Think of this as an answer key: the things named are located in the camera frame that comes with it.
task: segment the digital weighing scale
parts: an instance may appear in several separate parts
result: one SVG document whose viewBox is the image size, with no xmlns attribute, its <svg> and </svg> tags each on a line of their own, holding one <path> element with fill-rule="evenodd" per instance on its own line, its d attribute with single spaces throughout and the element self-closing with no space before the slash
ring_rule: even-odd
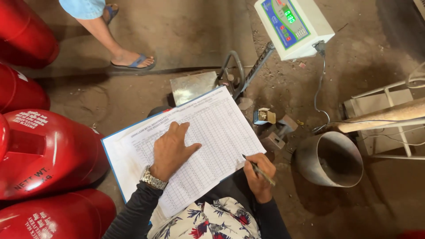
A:
<svg viewBox="0 0 425 239">
<path fill-rule="evenodd" d="M 254 5 L 271 41 L 245 77 L 244 68 L 235 51 L 231 51 L 224 61 L 221 72 L 216 74 L 197 74 L 171 79 L 176 106 L 192 100 L 215 87 L 225 78 L 225 85 L 236 99 L 260 70 L 271 53 L 276 50 L 281 60 L 291 60 L 314 56 L 314 45 L 328 42 L 335 32 L 326 21 L 314 0 L 259 0 Z M 238 87 L 229 79 L 227 67 L 230 58 L 235 59 L 240 74 Z"/>
</svg>

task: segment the floral shirt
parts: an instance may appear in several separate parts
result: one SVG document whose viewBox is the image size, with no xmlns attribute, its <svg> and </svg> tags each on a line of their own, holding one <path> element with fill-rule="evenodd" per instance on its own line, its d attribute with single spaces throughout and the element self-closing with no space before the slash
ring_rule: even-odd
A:
<svg viewBox="0 0 425 239">
<path fill-rule="evenodd" d="M 231 197 L 190 204 L 172 217 L 154 239 L 258 239 L 257 222 L 245 208 Z"/>
</svg>

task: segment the pen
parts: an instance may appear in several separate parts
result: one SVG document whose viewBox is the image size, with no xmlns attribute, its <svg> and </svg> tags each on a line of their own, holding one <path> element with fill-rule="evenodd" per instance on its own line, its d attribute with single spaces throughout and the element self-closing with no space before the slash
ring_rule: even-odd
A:
<svg viewBox="0 0 425 239">
<path fill-rule="evenodd" d="M 257 173 L 259 173 L 259 174 L 261 174 L 261 175 L 263 175 L 263 177 L 265 178 L 265 180 L 266 181 L 268 181 L 273 187 L 276 185 L 276 182 L 273 180 L 273 179 L 271 179 L 267 174 L 265 174 L 258 166 L 257 166 L 257 164 L 256 163 L 254 163 L 254 162 L 251 162 L 251 161 L 249 161 L 250 163 L 251 163 L 251 165 L 252 165 L 252 168 L 254 169 L 254 172 L 257 172 Z"/>
</svg>

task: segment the blue flip-flop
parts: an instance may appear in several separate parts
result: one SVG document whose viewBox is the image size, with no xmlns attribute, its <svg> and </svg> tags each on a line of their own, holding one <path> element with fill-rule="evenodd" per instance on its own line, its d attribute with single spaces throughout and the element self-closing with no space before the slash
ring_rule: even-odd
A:
<svg viewBox="0 0 425 239">
<path fill-rule="evenodd" d="M 113 10 L 111 6 L 105 6 L 105 8 L 109 12 L 109 21 L 106 23 L 109 25 L 112 19 L 118 14 L 119 8 L 117 10 Z"/>
<path fill-rule="evenodd" d="M 138 71 L 149 71 L 149 70 L 151 70 L 152 68 L 155 67 L 155 65 L 156 65 L 156 57 L 153 58 L 154 62 L 152 64 L 150 64 L 150 65 L 148 65 L 146 67 L 142 67 L 142 68 L 137 67 L 138 65 L 140 65 L 140 63 L 142 63 L 144 60 L 147 59 L 147 57 L 144 54 L 142 54 L 142 53 L 139 53 L 139 54 L 140 54 L 140 56 L 133 63 L 131 63 L 131 65 L 128 65 L 128 66 L 125 66 L 125 65 L 115 65 L 112 62 L 111 62 L 111 65 L 113 67 L 119 68 L 119 69 L 134 69 L 134 70 L 138 70 Z"/>
</svg>

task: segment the silver metal watch strap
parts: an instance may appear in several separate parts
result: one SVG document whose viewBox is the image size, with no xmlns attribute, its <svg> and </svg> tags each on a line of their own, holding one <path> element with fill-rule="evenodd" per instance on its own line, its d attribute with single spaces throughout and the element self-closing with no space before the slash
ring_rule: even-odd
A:
<svg viewBox="0 0 425 239">
<path fill-rule="evenodd" d="M 145 172 L 140 179 L 143 182 L 149 183 L 151 186 L 157 189 L 164 190 L 165 186 L 167 186 L 168 182 L 161 181 L 150 174 L 149 171 L 150 165 L 145 168 Z"/>
</svg>

